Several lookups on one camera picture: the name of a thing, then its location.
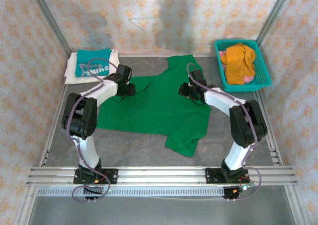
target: pink cloth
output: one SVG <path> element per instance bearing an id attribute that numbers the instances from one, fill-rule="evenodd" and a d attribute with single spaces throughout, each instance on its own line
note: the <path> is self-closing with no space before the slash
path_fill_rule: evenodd
<path id="1" fill-rule="evenodd" d="M 220 55 L 220 57 L 222 57 L 223 55 L 225 55 L 227 53 L 227 51 L 226 50 L 224 50 L 224 51 L 219 51 L 219 55 Z M 225 65 L 225 64 L 223 64 L 222 63 L 222 66 L 223 66 L 223 71 L 225 71 L 226 69 L 227 69 L 227 65 Z M 244 83 L 249 83 L 249 82 L 252 82 L 253 81 L 253 79 L 254 79 L 254 77 L 253 76 L 244 76 Z"/>

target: teal plastic basket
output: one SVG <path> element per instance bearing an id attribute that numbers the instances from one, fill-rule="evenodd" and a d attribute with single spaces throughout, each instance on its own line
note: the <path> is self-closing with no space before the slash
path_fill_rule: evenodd
<path id="1" fill-rule="evenodd" d="M 243 43 L 249 46 L 255 51 L 256 58 L 254 60 L 255 65 L 255 77 L 252 82 L 245 83 L 244 85 L 228 84 L 225 73 L 223 72 L 222 62 L 219 55 L 219 51 L 224 51 L 228 47 Z M 217 40 L 215 42 L 215 49 L 217 51 L 217 57 L 220 67 L 220 73 L 222 78 L 222 84 L 225 92 L 255 92 L 263 87 L 271 85 L 272 80 L 268 73 L 266 64 L 259 50 L 257 43 L 254 40 Z"/>

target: floral wallpaper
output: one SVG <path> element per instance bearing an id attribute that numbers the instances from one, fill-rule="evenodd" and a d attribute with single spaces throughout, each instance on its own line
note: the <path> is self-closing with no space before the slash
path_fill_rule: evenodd
<path id="1" fill-rule="evenodd" d="M 213 52 L 214 40 L 256 39 L 276 0 L 45 0 L 72 51 Z"/>
<path id="2" fill-rule="evenodd" d="M 0 11 L 0 224 L 11 225 L 42 155 L 67 56 L 34 0 L 1 0 Z"/>
<path id="3" fill-rule="evenodd" d="M 289 0 L 263 48 L 273 85 L 264 90 L 285 164 L 293 164 L 318 224 L 318 0 Z"/>

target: white cloth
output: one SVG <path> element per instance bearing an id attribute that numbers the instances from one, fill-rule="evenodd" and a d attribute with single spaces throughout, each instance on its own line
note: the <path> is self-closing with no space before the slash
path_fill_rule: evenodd
<path id="1" fill-rule="evenodd" d="M 75 70 L 76 70 L 76 63 L 77 63 L 78 54 L 71 53 L 70 58 L 68 59 L 68 65 L 65 70 L 64 77 L 65 84 L 80 84 L 80 83 L 89 83 L 89 82 L 98 82 L 98 80 L 94 77 L 76 77 Z M 116 67 L 119 65 L 118 59 L 118 51 L 112 50 L 109 56 L 109 61 L 112 62 Z M 109 64 L 109 74 L 115 73 L 116 69 L 114 66 Z"/>

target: purple cable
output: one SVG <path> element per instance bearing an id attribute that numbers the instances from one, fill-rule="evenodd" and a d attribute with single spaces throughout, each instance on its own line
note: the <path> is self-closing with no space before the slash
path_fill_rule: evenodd
<path id="1" fill-rule="evenodd" d="M 189 66 L 190 66 L 190 65 L 192 65 L 192 66 L 195 68 L 195 64 L 194 64 L 194 63 L 188 63 L 188 64 L 187 64 L 187 73 L 188 73 L 190 79 L 191 79 L 195 84 L 197 84 L 198 86 L 200 86 L 200 87 L 202 87 L 202 88 L 204 88 L 204 89 L 206 89 L 206 90 L 208 90 L 208 91 L 216 92 L 216 93 L 218 93 L 218 94 L 221 94 L 221 95 L 223 95 L 223 96 L 225 96 L 225 97 L 231 99 L 233 102 L 238 103 L 238 104 L 241 106 L 241 108 L 243 109 L 243 111 L 244 111 L 244 113 L 245 113 L 245 115 L 246 115 L 246 117 L 247 117 L 248 123 L 250 124 L 250 128 L 251 128 L 251 130 L 252 130 L 252 134 L 253 134 L 255 143 L 250 145 L 250 147 L 249 147 L 249 149 L 248 149 L 248 152 L 246 153 L 244 159 L 242 160 L 242 164 L 241 164 L 241 165 L 242 165 L 242 168 L 243 168 L 243 169 L 253 169 L 253 170 L 255 170 L 255 171 L 257 172 L 257 174 L 258 174 L 258 177 L 259 177 L 259 183 L 258 183 L 257 189 L 256 189 L 252 194 L 250 194 L 249 196 L 246 196 L 246 197 L 240 198 L 240 199 L 230 199 L 230 200 L 231 200 L 231 201 L 237 201 L 237 200 L 243 200 L 243 199 L 250 198 L 250 197 L 254 196 L 254 195 L 259 191 L 260 186 L 261 186 L 261 184 L 262 184 L 262 176 L 261 176 L 259 170 L 256 169 L 256 168 L 254 168 L 254 167 L 245 167 L 246 160 L 247 160 L 247 158 L 249 157 L 251 151 L 253 151 L 253 149 L 258 146 L 258 139 L 257 139 L 257 135 L 256 135 L 256 131 L 255 131 L 255 128 L 254 128 L 252 119 L 251 119 L 251 117 L 249 116 L 249 113 L 248 113 L 247 109 L 245 108 L 245 106 L 244 106 L 240 101 L 236 100 L 232 95 L 230 95 L 230 94 L 228 94 L 228 93 L 226 93 L 226 92 L 219 92 L 219 91 L 217 91 L 217 90 L 215 90 L 215 89 L 209 88 L 209 87 L 204 86 L 204 85 L 200 84 L 199 82 L 197 82 L 197 81 L 192 77 L 192 75 L 190 74 L 190 71 L 189 71 Z"/>
<path id="2" fill-rule="evenodd" d="M 101 78 L 99 78 L 99 77 L 97 77 L 96 75 L 94 75 L 94 74 L 90 71 L 90 69 L 89 69 L 89 66 L 90 66 L 91 62 L 94 61 L 94 60 L 103 60 L 103 61 L 106 61 L 106 62 L 108 62 L 109 64 L 111 64 L 113 67 L 115 67 L 115 68 L 117 69 L 117 67 L 116 67 L 112 62 L 108 61 L 107 59 L 103 59 L 103 58 L 95 58 L 95 59 L 90 60 L 90 61 L 87 63 L 87 70 L 88 70 L 89 74 L 90 74 L 92 77 L 98 79 L 98 80 L 100 81 L 100 84 L 99 84 L 99 86 L 98 86 L 97 88 L 95 88 L 95 89 L 93 89 L 92 91 L 89 91 L 89 92 L 85 93 L 84 95 L 82 95 L 82 96 L 75 102 L 75 104 L 74 104 L 74 106 L 73 106 L 73 108 L 72 108 L 72 110 L 71 110 L 70 117 L 69 117 L 69 120 L 68 120 L 68 123 L 67 123 L 67 126 L 66 126 L 66 136 L 67 136 L 68 139 L 72 140 L 72 141 L 75 143 L 75 146 L 76 146 L 76 149 L 77 149 L 77 151 L 78 151 L 79 157 L 80 157 L 80 159 L 83 161 L 83 163 L 86 165 L 86 167 L 87 167 L 88 169 L 90 169 L 91 171 L 93 171 L 94 173 L 99 174 L 100 176 L 102 176 L 102 177 L 107 181 L 107 183 L 108 183 L 108 188 L 106 189 L 106 191 L 105 191 L 102 195 L 100 195 L 97 199 L 94 198 L 94 201 L 96 202 L 96 201 L 102 199 L 103 197 L 105 197 L 105 195 L 108 193 L 108 191 L 109 191 L 109 189 L 110 189 L 110 181 L 109 181 L 109 179 L 107 178 L 106 175 L 104 175 L 104 174 L 100 173 L 99 171 L 95 170 L 94 168 L 92 168 L 92 167 L 86 162 L 86 160 L 84 159 L 84 157 L 83 157 L 83 155 L 82 155 L 82 153 L 81 153 L 81 151 L 80 151 L 80 141 L 79 141 L 77 138 L 72 138 L 72 137 L 71 137 L 71 134 L 70 134 L 71 121 L 72 121 L 74 112 L 75 112 L 76 107 L 77 107 L 77 105 L 79 104 L 79 102 L 82 101 L 82 99 L 85 98 L 86 96 L 88 96 L 88 95 L 90 95 L 90 94 L 96 92 L 97 90 L 101 89 L 101 88 L 104 86 L 104 81 L 103 81 Z M 100 189 L 100 187 L 96 187 L 96 186 L 86 186 L 86 185 L 80 185 L 80 186 L 74 188 L 74 190 L 72 191 L 72 198 L 73 198 L 74 201 L 76 201 L 76 202 L 78 202 L 78 203 L 89 203 L 89 202 L 90 202 L 90 199 L 89 199 L 89 200 L 86 200 L 86 201 L 80 201 L 80 200 L 77 200 L 77 199 L 74 197 L 74 193 L 75 193 L 75 191 L 76 191 L 78 188 L 86 188 L 86 189 L 92 189 L 92 188 L 94 188 L 94 189 Z"/>

